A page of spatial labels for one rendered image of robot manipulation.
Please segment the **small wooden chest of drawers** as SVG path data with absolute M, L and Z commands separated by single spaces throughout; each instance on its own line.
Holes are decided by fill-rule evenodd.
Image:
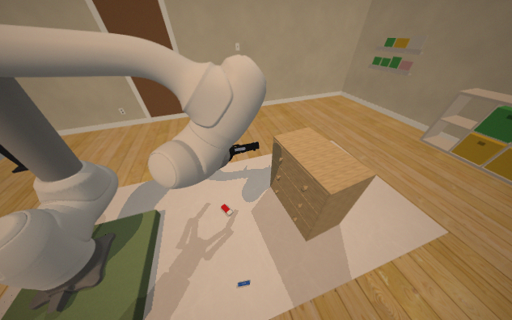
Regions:
M 298 162 L 329 194 L 320 212 L 315 209 L 319 215 L 306 242 L 339 225 L 377 175 L 310 127 L 273 136 L 273 147 L 275 140 L 295 159 L 290 189 Z

